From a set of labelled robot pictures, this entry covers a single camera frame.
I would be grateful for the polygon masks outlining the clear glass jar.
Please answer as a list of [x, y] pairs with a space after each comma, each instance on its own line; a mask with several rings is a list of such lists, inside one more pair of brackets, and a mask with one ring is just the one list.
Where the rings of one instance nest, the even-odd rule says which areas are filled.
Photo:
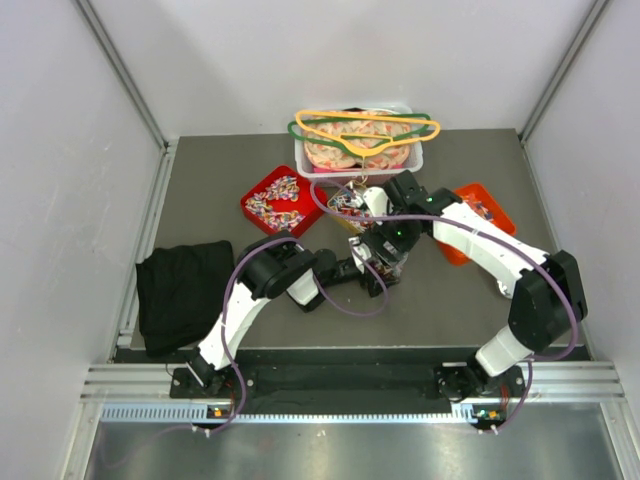
[[376, 255], [372, 260], [372, 266], [384, 281], [385, 285], [390, 287], [400, 282], [401, 274], [407, 260], [407, 254], [395, 258], [385, 258]]

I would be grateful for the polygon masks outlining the gold candy tin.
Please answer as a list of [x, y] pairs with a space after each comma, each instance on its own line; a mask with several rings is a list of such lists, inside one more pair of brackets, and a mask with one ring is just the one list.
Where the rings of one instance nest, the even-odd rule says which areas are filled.
[[333, 212], [346, 215], [348, 218], [333, 216], [333, 219], [351, 234], [361, 234], [371, 225], [371, 221], [365, 221], [370, 217], [369, 208], [364, 200], [367, 185], [363, 182], [351, 180], [341, 185], [326, 206]]

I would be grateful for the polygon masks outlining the red candy tray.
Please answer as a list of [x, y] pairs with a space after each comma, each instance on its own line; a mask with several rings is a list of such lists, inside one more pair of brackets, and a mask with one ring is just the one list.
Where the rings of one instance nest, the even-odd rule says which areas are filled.
[[240, 207], [264, 233], [289, 231], [300, 237], [324, 214], [311, 193], [326, 204], [327, 194], [320, 187], [312, 188], [308, 179], [279, 165], [242, 197]]

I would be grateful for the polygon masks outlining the silver metal scoop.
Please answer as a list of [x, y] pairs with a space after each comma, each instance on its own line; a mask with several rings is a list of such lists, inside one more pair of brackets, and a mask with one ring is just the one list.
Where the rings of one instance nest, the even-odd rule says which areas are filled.
[[512, 283], [505, 283], [501, 280], [496, 281], [497, 289], [499, 293], [506, 299], [511, 300], [514, 295], [514, 285]]

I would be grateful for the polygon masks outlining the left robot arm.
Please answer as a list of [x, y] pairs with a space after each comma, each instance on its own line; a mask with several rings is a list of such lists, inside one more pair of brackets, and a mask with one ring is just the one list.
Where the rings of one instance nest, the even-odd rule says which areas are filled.
[[327, 299], [331, 286], [360, 281], [372, 296], [388, 297], [388, 282], [375, 268], [371, 249], [349, 240], [351, 256], [340, 260], [329, 249], [313, 252], [284, 232], [247, 247], [225, 287], [221, 313], [210, 332], [187, 360], [192, 384], [205, 396], [226, 387], [231, 366], [244, 336], [259, 313], [285, 294], [310, 312]]

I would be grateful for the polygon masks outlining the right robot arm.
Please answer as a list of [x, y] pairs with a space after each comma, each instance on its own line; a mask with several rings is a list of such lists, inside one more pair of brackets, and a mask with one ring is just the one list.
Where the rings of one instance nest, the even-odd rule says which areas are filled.
[[428, 193], [403, 171], [360, 202], [371, 223], [359, 237], [365, 259], [402, 265], [427, 235], [462, 252], [489, 273], [511, 305], [507, 324], [481, 346], [462, 371], [463, 394], [492, 394], [503, 374], [542, 353], [565, 333], [575, 335], [588, 307], [576, 258], [531, 247], [476, 213], [460, 196], [441, 188]]

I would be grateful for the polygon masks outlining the white plastic basket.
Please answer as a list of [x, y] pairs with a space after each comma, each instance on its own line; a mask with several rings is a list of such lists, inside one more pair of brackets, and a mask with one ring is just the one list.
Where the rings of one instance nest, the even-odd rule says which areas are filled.
[[309, 180], [379, 183], [407, 169], [420, 170], [423, 144], [435, 139], [440, 124], [405, 106], [302, 110], [287, 125], [294, 141], [298, 173]]

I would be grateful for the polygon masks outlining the floral fabric item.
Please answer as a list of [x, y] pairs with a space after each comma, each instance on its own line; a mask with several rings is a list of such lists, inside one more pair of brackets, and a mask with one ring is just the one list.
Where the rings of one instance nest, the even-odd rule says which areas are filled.
[[327, 134], [347, 140], [357, 148], [371, 149], [389, 142], [390, 138], [409, 134], [413, 129], [411, 124], [372, 120], [349, 121], [318, 115], [304, 118], [303, 123], [321, 132], [321, 135], [318, 135], [307, 130], [301, 131], [304, 152], [317, 172], [358, 168], [397, 169], [405, 163], [410, 154], [409, 145], [400, 145], [385, 148], [373, 156], [354, 156], [348, 149], [343, 149], [343, 144], [329, 139]]

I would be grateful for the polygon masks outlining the black cloth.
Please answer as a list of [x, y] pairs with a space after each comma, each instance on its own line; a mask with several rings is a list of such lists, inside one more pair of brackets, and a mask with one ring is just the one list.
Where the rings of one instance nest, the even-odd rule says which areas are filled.
[[157, 248], [135, 265], [139, 331], [148, 356], [169, 355], [210, 332], [234, 267], [226, 240]]

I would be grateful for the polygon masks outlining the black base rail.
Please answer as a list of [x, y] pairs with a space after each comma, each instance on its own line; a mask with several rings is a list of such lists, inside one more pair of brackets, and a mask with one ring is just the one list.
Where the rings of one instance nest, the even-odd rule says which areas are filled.
[[231, 400], [245, 414], [448, 413], [467, 398], [500, 397], [500, 381], [468, 369], [467, 347], [243, 349], [203, 388], [175, 370], [174, 399]]

